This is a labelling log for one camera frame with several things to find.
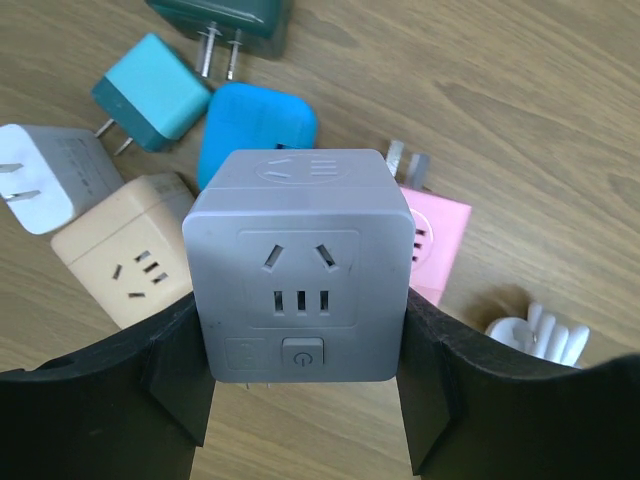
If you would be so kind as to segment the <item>blue square adapter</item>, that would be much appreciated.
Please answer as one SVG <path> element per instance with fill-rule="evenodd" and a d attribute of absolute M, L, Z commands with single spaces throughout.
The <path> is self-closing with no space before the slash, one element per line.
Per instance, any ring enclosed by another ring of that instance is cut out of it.
<path fill-rule="evenodd" d="M 236 150 L 311 149 L 319 121 L 292 94 L 232 82 L 212 95 L 203 131 L 196 181 L 204 189 Z"/>

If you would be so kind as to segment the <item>orange cube adapter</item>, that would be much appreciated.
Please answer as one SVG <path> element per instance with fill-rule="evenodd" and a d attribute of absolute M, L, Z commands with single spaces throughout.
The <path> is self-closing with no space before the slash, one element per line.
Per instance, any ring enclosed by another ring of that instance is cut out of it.
<path fill-rule="evenodd" d="M 193 203 L 177 174 L 142 175 L 57 232 L 51 247 L 125 329 L 192 292 L 182 222 Z"/>

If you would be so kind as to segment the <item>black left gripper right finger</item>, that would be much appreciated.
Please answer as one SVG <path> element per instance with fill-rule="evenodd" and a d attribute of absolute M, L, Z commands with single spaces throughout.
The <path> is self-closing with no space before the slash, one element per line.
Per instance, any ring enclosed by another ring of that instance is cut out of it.
<path fill-rule="evenodd" d="M 639 358 L 587 369 L 502 345 L 410 293 L 397 370 L 424 479 L 635 479 Z"/>

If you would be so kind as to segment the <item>dark green charger plug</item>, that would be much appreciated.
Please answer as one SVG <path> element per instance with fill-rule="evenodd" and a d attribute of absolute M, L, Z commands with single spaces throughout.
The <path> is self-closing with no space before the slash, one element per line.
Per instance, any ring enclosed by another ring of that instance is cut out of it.
<path fill-rule="evenodd" d="M 277 59 L 285 50 L 291 0 L 149 0 L 147 5 L 184 37 L 200 42 L 196 71 L 207 78 L 214 47 L 230 49 L 226 79 L 239 53 Z"/>

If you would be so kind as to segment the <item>white cube charger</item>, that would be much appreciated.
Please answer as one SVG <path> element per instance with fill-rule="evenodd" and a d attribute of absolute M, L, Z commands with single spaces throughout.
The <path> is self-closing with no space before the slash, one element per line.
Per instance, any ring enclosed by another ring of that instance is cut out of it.
<path fill-rule="evenodd" d="M 235 151 L 183 235 L 216 380 L 396 374 L 415 223 L 378 151 Z"/>

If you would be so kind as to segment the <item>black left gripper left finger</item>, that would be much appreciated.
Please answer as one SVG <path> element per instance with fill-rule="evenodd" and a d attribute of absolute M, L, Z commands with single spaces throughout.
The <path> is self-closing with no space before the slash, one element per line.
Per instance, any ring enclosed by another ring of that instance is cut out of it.
<path fill-rule="evenodd" d="M 215 381 L 193 295 L 97 343 L 1 374 L 4 479 L 187 479 Z"/>

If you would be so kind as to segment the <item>teal usb charger plug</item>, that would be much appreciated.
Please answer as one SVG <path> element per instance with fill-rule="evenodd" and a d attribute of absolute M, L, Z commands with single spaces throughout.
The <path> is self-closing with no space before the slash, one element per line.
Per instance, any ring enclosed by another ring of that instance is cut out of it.
<path fill-rule="evenodd" d="M 116 124 L 127 134 L 118 153 L 132 143 L 154 153 L 195 125 L 211 91 L 161 37 L 148 33 L 104 73 L 91 96 L 108 115 L 95 137 Z"/>

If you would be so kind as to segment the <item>pink cube adapter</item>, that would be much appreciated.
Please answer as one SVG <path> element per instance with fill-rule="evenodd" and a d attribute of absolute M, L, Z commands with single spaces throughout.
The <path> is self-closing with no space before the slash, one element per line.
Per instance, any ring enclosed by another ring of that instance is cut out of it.
<path fill-rule="evenodd" d="M 416 230 L 410 287 L 437 306 L 446 289 L 472 207 L 423 189 L 430 157 L 414 153 L 400 185 Z"/>

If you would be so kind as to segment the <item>white square adapter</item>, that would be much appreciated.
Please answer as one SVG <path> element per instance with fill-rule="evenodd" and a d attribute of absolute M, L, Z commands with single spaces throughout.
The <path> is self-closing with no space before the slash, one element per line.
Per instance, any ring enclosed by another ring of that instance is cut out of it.
<path fill-rule="evenodd" d="M 1 127 L 1 196 L 33 235 L 63 227 L 123 185 L 109 154 L 87 129 Z"/>

